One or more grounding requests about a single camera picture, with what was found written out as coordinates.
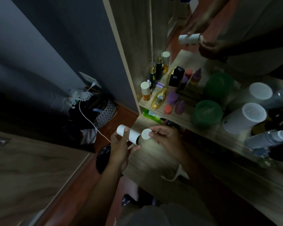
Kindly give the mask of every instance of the forearm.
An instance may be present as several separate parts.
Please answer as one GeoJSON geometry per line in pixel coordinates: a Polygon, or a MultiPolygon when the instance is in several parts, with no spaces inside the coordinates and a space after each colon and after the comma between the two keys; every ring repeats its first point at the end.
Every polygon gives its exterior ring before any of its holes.
{"type": "Polygon", "coordinates": [[[108,163],[71,226],[105,225],[120,176],[120,167],[108,163]]]}
{"type": "Polygon", "coordinates": [[[229,0],[214,0],[204,14],[209,18],[214,18],[228,2],[229,0]]]}
{"type": "Polygon", "coordinates": [[[283,47],[283,27],[243,42],[234,43],[226,49],[225,53],[227,56],[233,56],[280,47],[283,47]]]}
{"type": "Polygon", "coordinates": [[[225,186],[188,152],[180,163],[219,226],[275,225],[225,186]]]}

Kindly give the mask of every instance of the reddish-brown floor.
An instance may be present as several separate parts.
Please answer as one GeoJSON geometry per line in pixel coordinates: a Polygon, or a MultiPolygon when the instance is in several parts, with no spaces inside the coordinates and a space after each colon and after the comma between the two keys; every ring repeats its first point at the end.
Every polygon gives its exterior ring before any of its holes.
{"type": "MultiPolygon", "coordinates": [[[[191,21],[199,17],[209,6],[213,0],[200,0],[198,7],[196,8],[191,21]]],[[[209,28],[203,33],[206,40],[214,40],[222,29],[227,25],[230,17],[232,16],[237,6],[237,0],[231,0],[225,8],[214,18],[209,28]]],[[[181,29],[178,29],[168,45],[167,50],[171,53],[170,62],[173,62],[181,49],[188,50],[194,53],[198,53],[198,47],[190,45],[178,44],[178,36],[181,33],[181,29]]],[[[123,107],[119,106],[117,115],[103,128],[100,132],[107,138],[116,130],[118,125],[124,124],[131,127],[137,119],[137,114],[134,114],[123,107]]],[[[109,142],[100,134],[97,135],[96,142],[94,143],[95,152],[106,146],[109,142]]],[[[45,226],[67,226],[78,210],[83,206],[88,194],[94,187],[99,178],[99,174],[95,168],[95,157],[90,160],[89,163],[83,168],[82,172],[76,177],[70,187],[63,193],[63,195],[50,207],[49,213],[44,214],[42,222],[39,225],[45,226]]],[[[121,211],[121,199],[124,194],[130,194],[134,199],[138,198],[137,194],[138,186],[123,176],[120,179],[117,187],[117,192],[111,206],[109,216],[106,222],[106,226],[112,226],[115,217],[121,211]]]]}

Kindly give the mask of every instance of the power cord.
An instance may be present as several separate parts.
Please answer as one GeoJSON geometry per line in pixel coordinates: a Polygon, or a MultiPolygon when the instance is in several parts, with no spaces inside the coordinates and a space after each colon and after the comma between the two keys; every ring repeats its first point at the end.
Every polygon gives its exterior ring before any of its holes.
{"type": "MultiPolygon", "coordinates": [[[[89,87],[89,89],[86,90],[86,92],[89,91],[92,87],[94,87],[95,84],[96,84],[96,82],[93,82],[92,85],[91,85],[91,87],[89,87]]],[[[81,100],[79,101],[79,110],[80,110],[81,114],[83,115],[83,117],[85,117],[86,120],[89,121],[89,122],[95,127],[95,129],[99,132],[99,134],[101,134],[103,137],[105,137],[105,136],[96,128],[96,126],[82,113],[82,111],[81,111],[81,100]]]]}

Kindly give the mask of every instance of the power outlet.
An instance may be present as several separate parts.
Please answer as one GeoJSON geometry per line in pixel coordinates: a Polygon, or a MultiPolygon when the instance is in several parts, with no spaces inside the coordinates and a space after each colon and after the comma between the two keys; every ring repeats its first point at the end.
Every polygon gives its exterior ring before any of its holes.
{"type": "Polygon", "coordinates": [[[90,83],[94,83],[94,82],[95,82],[95,85],[96,85],[97,87],[102,88],[101,85],[98,83],[98,81],[97,81],[96,79],[94,79],[94,78],[92,78],[92,77],[90,77],[90,76],[88,76],[88,75],[86,75],[86,74],[84,74],[84,73],[82,73],[82,72],[80,72],[80,71],[79,71],[79,73],[81,74],[81,76],[83,76],[83,78],[84,78],[86,81],[88,81],[88,82],[90,82],[90,83]]]}

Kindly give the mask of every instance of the orange lid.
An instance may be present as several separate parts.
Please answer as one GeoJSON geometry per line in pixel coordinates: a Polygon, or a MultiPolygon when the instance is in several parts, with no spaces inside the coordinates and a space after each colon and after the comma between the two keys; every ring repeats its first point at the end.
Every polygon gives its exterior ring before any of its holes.
{"type": "Polygon", "coordinates": [[[173,107],[172,107],[171,105],[166,105],[166,106],[164,107],[164,113],[165,113],[166,115],[170,115],[170,114],[172,113],[172,110],[173,110],[173,107]]]}
{"type": "Polygon", "coordinates": [[[193,74],[193,71],[190,70],[190,69],[186,69],[186,71],[185,71],[185,73],[184,73],[184,75],[185,75],[188,79],[190,79],[190,77],[192,76],[192,74],[193,74]]]}

